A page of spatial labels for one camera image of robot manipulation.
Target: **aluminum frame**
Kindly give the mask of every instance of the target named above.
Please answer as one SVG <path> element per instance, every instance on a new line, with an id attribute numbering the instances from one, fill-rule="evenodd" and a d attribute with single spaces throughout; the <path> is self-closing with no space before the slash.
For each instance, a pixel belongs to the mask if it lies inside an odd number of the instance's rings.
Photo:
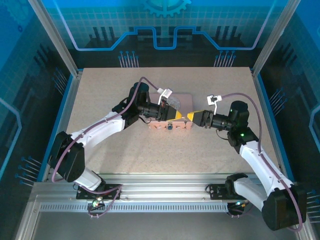
<path id="1" fill-rule="evenodd" d="M 210 200 L 205 188 L 208 184 L 223 184 L 230 173 L 208 174 L 101 174 L 110 184 L 123 184 L 120 200 L 116 203 L 180 203 L 193 206 L 220 204 L 234 201 Z M 255 174 L 248 177 L 256 184 L 260 181 Z M 31 240 L 40 212 L 85 212 L 86 209 L 57 208 L 57 204 L 79 205 L 91 200 L 76 200 L 77 191 L 72 183 L 36 182 L 32 188 L 15 240 Z"/>
<path id="2" fill-rule="evenodd" d="M 260 52 L 256 62 L 254 63 L 254 66 L 252 68 L 253 77 L 257 77 L 261 69 L 265 65 L 279 38 L 281 37 L 286 26 L 288 25 L 291 17 L 295 13 L 300 1 L 301 0 L 288 0 L 281 15 L 276 21 L 275 26 L 272 32 L 270 33 L 268 40 L 266 41 L 262 51 Z"/>
<path id="3" fill-rule="evenodd" d="M 53 45 L 58 51 L 60 57 L 64 61 L 69 72 L 73 77 L 76 78 L 78 75 L 78 67 L 75 61 L 73 60 L 71 54 L 69 53 L 67 46 L 65 45 L 62 37 L 60 36 L 44 4 L 42 3 L 41 0 L 28 0 L 28 2 L 33 8 L 36 16 L 40 20 L 42 26 L 44 27 Z"/>

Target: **cardboard box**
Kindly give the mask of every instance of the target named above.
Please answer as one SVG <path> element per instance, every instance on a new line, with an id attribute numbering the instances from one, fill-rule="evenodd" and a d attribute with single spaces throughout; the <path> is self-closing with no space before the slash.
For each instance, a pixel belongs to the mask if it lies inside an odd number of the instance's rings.
<path id="1" fill-rule="evenodd" d="M 158 93 L 150 94 L 150 100 L 152 103 L 158 103 Z M 150 129 L 163 129 L 163 130 L 186 130 L 192 127 L 192 122 L 187 118 L 187 114 L 193 111 L 193 102 L 191 94 L 172 94 L 167 103 L 174 107 L 182 114 L 182 118 L 173 121 L 157 121 L 151 118 L 151 122 L 148 124 Z"/>

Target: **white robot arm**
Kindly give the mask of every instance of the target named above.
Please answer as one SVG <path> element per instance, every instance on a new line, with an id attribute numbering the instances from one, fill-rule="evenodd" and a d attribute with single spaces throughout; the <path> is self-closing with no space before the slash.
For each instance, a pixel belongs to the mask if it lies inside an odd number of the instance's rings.
<path id="1" fill-rule="evenodd" d="M 217 108 L 216 102 L 221 97 L 209 100 Z M 230 196 L 246 198 L 261 211 L 268 227 L 278 230 L 295 225 L 299 220 L 296 207 L 286 189 L 288 187 L 297 202 L 302 221 L 306 220 L 306 191 L 285 177 L 263 148 L 259 147 L 259 139 L 248 127 L 249 111 L 245 102 L 234 101 L 228 116 L 216 114 L 215 109 L 191 112 L 188 118 L 200 127 L 228 131 L 229 144 L 246 160 L 261 181 L 262 186 L 256 185 L 244 173 L 228 176 L 225 187 Z"/>
<path id="2" fill-rule="evenodd" d="M 85 160 L 90 158 L 97 144 L 128 128 L 140 116 L 158 121 L 181 117 L 181 113 L 169 106 L 165 100 L 172 91 L 159 88 L 158 92 L 162 91 L 163 94 L 159 104 L 156 104 L 150 101 L 149 86 L 145 83 L 140 83 L 139 86 L 138 84 L 135 83 L 129 96 L 98 122 L 72 134 L 62 131 L 55 137 L 48 164 L 67 182 L 75 182 L 89 191 L 103 190 L 105 182 L 85 165 Z"/>
<path id="3" fill-rule="evenodd" d="M 117 115 L 117 112 L 112 111 L 101 120 L 106 120 L 115 115 Z M 96 145 L 101 143 L 112 134 L 125 129 L 125 123 L 126 121 L 122 119 L 121 115 L 119 115 L 111 121 L 100 124 L 89 130 L 82 138 L 77 141 L 77 143 L 82 144 L 82 147 L 84 148 L 84 159 L 87 160 L 91 157 Z M 77 136 L 83 134 L 83 132 L 89 127 L 71 133 L 71 138 L 75 139 Z M 85 186 L 89 190 L 95 190 L 101 184 L 102 180 L 97 174 L 85 167 L 83 173 L 76 180 L 74 180 L 74 182 L 80 186 Z"/>

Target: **metal extrusion bar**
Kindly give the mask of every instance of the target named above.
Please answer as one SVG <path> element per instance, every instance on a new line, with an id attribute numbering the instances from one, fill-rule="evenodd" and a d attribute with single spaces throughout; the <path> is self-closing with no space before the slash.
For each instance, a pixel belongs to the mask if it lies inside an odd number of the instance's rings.
<path id="1" fill-rule="evenodd" d="M 261 69 L 263 68 L 264 64 L 266 63 L 269 55 L 271 54 L 272 50 L 274 49 L 276 43 L 278 42 L 279 38 L 283 34 L 286 26 L 288 25 L 292 15 L 295 13 L 296 8 L 298 7 L 301 0 L 288 0 L 288 3 L 284 7 L 279 19 L 277 20 L 268 40 L 266 41 L 260 55 L 258 56 L 252 71 L 253 77 L 256 77 Z"/>
<path id="2" fill-rule="evenodd" d="M 42 202 L 40 212 L 87 213 L 86 202 Z M 95 210 L 103 212 L 106 206 Z M 227 213 L 227 202 L 115 202 L 110 213 Z"/>
<path id="3" fill-rule="evenodd" d="M 122 184 L 120 201 L 124 202 L 227 202 L 210 200 L 205 191 L 208 184 L 224 184 L 229 174 L 101 174 L 108 184 Z M 249 174 L 256 183 L 256 175 Z M 70 202 L 76 200 L 72 183 L 37 182 L 29 201 Z"/>
<path id="4" fill-rule="evenodd" d="M 28 202 L 20 222 L 15 240 L 30 240 L 37 223 L 41 203 Z"/>
<path id="5" fill-rule="evenodd" d="M 73 58 L 71 57 L 67 49 L 67 46 L 65 45 L 63 39 L 61 38 L 56 26 L 54 25 L 49 13 L 47 12 L 45 6 L 40 0 L 28 0 L 28 1 L 31 7 L 33 8 L 35 14 L 37 15 L 38 19 L 40 20 L 41 24 L 43 25 L 49 38 L 51 39 L 53 45 L 58 51 L 59 55 L 64 61 L 66 67 L 68 68 L 68 70 L 70 71 L 73 77 L 77 77 L 78 68 Z"/>

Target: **work surface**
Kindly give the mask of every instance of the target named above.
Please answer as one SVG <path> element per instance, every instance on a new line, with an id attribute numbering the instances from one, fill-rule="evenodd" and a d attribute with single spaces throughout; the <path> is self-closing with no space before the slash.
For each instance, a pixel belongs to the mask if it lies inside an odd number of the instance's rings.
<path id="1" fill-rule="evenodd" d="M 257 103 L 262 117 L 262 146 L 276 165 L 275 151 L 248 67 L 85 68 L 72 109 L 68 133 L 83 129 L 107 115 L 129 94 L 140 77 L 174 93 L 191 94 L 193 110 L 213 110 L 207 95 L 245 93 Z M 150 87 L 150 93 L 156 93 Z M 228 115 L 235 100 L 248 103 L 249 127 L 259 135 L 256 111 L 244 97 L 218 103 Z M 226 132 L 219 132 L 226 137 Z M 101 142 L 86 166 L 97 173 L 252 173 L 247 162 L 216 131 L 196 125 L 185 130 L 149 129 L 142 121 Z"/>

